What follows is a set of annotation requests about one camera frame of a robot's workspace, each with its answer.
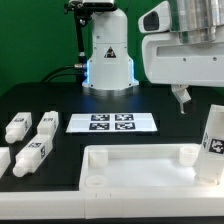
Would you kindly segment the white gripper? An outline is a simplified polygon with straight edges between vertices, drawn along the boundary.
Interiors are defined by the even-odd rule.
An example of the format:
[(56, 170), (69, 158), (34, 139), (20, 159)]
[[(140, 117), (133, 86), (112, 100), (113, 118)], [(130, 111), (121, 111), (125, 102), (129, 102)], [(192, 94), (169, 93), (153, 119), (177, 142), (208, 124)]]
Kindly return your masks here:
[(224, 87), (224, 31), (216, 33), (214, 42), (188, 45), (174, 33), (147, 35), (142, 56), (151, 83), (175, 84), (171, 90), (182, 114), (191, 102), (187, 85)]

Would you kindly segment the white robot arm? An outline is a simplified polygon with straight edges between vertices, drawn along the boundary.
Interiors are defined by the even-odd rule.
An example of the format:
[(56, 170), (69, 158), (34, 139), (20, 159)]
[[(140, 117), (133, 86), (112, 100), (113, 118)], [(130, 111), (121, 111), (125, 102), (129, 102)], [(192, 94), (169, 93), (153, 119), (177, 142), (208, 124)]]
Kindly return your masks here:
[[(84, 85), (95, 91), (118, 91), (137, 84), (127, 52), (127, 18), (103, 1), (85, 0), (93, 10), (93, 54)], [(224, 87), (224, 0), (163, 0), (142, 15), (141, 50), (145, 75), (169, 84), (186, 113), (190, 86)]]

